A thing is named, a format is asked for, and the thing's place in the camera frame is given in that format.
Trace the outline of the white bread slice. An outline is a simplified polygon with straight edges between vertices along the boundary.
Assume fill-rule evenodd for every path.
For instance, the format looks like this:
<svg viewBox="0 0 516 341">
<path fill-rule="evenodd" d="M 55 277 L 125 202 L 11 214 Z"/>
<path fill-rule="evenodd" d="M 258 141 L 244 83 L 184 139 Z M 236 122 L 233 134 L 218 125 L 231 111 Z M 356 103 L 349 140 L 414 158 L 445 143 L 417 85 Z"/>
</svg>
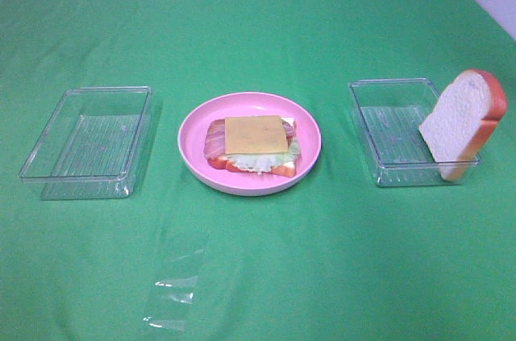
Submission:
<svg viewBox="0 0 516 341">
<path fill-rule="evenodd" d="M 485 70 L 467 69 L 441 93 L 418 127 L 445 181 L 457 181 L 508 109 L 499 80 Z"/>
<path fill-rule="evenodd" d="M 283 177 L 296 174 L 296 161 L 301 155 L 301 148 L 296 138 L 294 118 L 281 118 L 288 145 L 287 152 L 261 154 L 225 154 L 225 120 L 214 120 L 206 133 L 204 157 L 208 164 L 216 169 L 225 169 L 235 173 L 271 173 Z"/>
</svg>

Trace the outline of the bacon strip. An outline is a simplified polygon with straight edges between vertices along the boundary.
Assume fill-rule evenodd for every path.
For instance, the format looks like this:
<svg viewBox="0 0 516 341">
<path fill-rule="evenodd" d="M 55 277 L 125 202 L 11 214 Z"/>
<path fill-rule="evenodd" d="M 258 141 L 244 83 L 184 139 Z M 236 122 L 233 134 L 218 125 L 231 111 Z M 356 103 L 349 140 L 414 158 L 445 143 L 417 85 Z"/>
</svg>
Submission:
<svg viewBox="0 0 516 341">
<path fill-rule="evenodd" d="M 292 118 L 282 118 L 281 122 L 285 131 L 287 147 L 290 148 L 291 144 L 296 140 L 296 122 Z"/>
<path fill-rule="evenodd" d="M 225 154 L 225 120 L 214 120 L 208 127 L 204 156 L 206 159 L 216 159 Z"/>
</svg>

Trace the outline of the yellow cheese slice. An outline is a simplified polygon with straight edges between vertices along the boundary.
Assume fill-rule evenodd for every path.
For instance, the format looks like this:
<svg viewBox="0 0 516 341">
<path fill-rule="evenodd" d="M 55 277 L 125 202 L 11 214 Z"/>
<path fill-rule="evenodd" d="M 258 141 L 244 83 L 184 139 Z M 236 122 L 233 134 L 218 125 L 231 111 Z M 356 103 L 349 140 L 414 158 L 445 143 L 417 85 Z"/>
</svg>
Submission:
<svg viewBox="0 0 516 341">
<path fill-rule="evenodd" d="M 225 118 L 225 153 L 287 152 L 287 141 L 278 115 Z"/>
</svg>

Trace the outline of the green lettuce leaf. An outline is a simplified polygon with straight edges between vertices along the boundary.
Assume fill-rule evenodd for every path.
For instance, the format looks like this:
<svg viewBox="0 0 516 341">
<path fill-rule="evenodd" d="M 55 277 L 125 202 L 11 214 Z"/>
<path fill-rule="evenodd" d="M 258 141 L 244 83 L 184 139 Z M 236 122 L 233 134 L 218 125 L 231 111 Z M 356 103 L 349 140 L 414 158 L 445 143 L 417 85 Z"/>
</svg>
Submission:
<svg viewBox="0 0 516 341">
<path fill-rule="evenodd" d="M 283 177 L 293 177 L 296 174 L 296 161 L 300 155 L 301 148 L 296 138 L 287 152 L 237 153 L 227 155 L 226 158 L 242 172 L 271 173 Z"/>
</svg>

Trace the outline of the clear right plastic container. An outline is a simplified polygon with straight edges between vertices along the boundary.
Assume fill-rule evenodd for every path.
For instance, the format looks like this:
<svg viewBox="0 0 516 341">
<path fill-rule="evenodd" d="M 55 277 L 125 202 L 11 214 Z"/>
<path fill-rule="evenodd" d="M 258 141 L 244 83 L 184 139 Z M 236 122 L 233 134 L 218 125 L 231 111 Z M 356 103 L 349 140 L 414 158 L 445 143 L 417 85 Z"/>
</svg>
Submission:
<svg viewBox="0 0 516 341">
<path fill-rule="evenodd" d="M 462 162 L 438 162 L 418 129 L 433 110 L 439 91 L 422 77 L 358 80 L 349 84 L 352 119 L 368 171 L 380 187 L 454 185 L 445 169 L 474 168 L 479 155 Z"/>
</svg>

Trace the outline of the clear plastic container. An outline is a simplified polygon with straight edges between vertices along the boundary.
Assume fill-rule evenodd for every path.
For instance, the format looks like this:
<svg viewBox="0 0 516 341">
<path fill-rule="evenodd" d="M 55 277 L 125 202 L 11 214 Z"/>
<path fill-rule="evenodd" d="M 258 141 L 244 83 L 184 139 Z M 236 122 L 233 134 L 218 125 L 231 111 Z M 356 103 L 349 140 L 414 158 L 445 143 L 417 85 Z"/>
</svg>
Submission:
<svg viewBox="0 0 516 341">
<path fill-rule="evenodd" d="M 43 200 L 126 198 L 142 177 L 151 125 L 148 86 L 69 89 L 19 178 Z"/>
<path fill-rule="evenodd" d="M 438 162 L 418 129 L 433 110 L 439 91 L 422 77 L 358 80 L 349 84 L 352 119 L 368 171 L 380 187 L 454 185 L 445 169 L 474 168 L 479 155 L 462 162 Z"/>
</svg>

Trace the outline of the green table cloth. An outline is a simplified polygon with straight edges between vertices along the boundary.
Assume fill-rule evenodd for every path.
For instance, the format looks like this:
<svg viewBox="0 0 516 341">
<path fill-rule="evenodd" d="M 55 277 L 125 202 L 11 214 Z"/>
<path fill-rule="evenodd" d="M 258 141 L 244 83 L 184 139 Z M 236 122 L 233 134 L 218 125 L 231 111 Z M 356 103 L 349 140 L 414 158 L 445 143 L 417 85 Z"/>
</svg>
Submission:
<svg viewBox="0 0 516 341">
<path fill-rule="evenodd" d="M 380 188 L 348 83 L 485 69 L 515 43 L 473 0 L 1 0 L 1 337 L 140 340 L 160 262 L 199 246 L 178 340 L 512 340 L 515 111 L 460 185 Z M 19 170 L 67 89 L 148 85 L 148 170 L 119 200 L 44 202 Z M 239 198 L 177 149 L 197 105 L 291 98 L 322 151 L 293 188 Z"/>
</svg>

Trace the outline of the pink round plate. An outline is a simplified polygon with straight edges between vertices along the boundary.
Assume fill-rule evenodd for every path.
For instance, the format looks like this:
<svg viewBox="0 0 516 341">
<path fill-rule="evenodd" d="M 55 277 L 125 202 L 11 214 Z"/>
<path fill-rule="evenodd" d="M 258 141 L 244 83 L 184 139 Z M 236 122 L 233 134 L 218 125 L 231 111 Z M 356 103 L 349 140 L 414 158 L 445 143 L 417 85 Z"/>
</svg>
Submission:
<svg viewBox="0 0 516 341">
<path fill-rule="evenodd" d="M 192 110 L 177 144 L 190 172 L 218 191 L 264 196 L 296 185 L 314 167 L 322 135 L 313 116 L 275 94 L 239 92 Z"/>
</svg>

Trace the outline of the clear plastic wrap strip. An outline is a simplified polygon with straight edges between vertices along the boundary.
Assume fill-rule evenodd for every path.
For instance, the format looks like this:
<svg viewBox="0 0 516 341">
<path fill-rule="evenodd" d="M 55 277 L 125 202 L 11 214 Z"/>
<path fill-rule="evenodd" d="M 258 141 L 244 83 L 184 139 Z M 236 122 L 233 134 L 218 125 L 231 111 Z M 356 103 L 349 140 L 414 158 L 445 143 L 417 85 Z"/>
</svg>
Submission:
<svg viewBox="0 0 516 341">
<path fill-rule="evenodd" d="M 207 242 L 207 234 L 193 231 L 161 244 L 142 314 L 143 340 L 179 340 L 185 334 Z"/>
</svg>

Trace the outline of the clear left plastic container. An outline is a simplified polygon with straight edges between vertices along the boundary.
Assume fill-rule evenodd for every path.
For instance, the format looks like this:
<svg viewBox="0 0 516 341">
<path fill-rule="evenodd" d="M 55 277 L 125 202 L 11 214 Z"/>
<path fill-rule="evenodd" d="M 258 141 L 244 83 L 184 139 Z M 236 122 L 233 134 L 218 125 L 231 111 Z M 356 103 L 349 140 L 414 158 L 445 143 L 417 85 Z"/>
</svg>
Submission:
<svg viewBox="0 0 516 341">
<path fill-rule="evenodd" d="M 19 178 L 43 200 L 126 198 L 142 177 L 151 125 L 148 86 L 69 89 Z"/>
</svg>

